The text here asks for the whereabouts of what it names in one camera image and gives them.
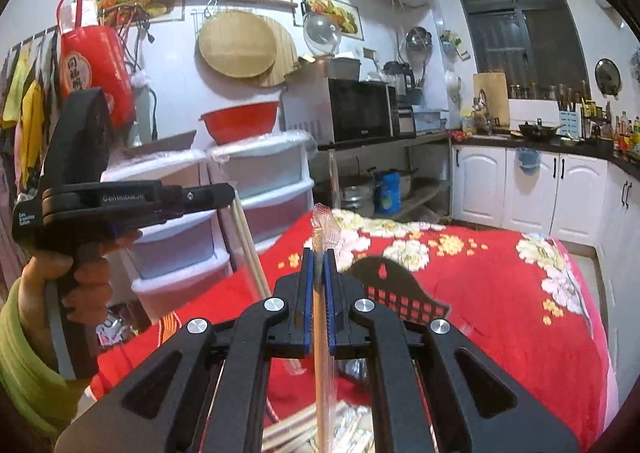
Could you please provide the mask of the green left sleeve forearm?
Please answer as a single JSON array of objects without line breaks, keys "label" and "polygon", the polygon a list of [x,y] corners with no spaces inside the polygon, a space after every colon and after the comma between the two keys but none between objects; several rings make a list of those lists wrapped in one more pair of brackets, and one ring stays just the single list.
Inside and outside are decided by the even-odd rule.
[{"label": "green left sleeve forearm", "polygon": [[18,311],[20,285],[1,309],[1,434],[23,452],[44,451],[77,415],[90,381],[66,381],[32,350]]}]

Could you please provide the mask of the left hand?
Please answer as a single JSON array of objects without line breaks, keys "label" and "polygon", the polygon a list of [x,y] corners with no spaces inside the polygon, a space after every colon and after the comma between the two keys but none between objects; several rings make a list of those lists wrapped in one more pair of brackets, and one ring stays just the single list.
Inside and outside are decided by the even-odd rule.
[{"label": "left hand", "polygon": [[[98,257],[80,265],[74,272],[78,286],[64,299],[70,309],[68,320],[83,325],[101,324],[107,317],[107,303],[112,299],[111,266],[106,255],[130,247],[140,239],[140,230],[124,234],[99,247]],[[48,282],[58,280],[73,267],[73,259],[54,251],[35,251],[23,269],[18,289],[18,312],[30,347],[46,366],[58,369],[52,334],[47,319],[44,292]]]}]

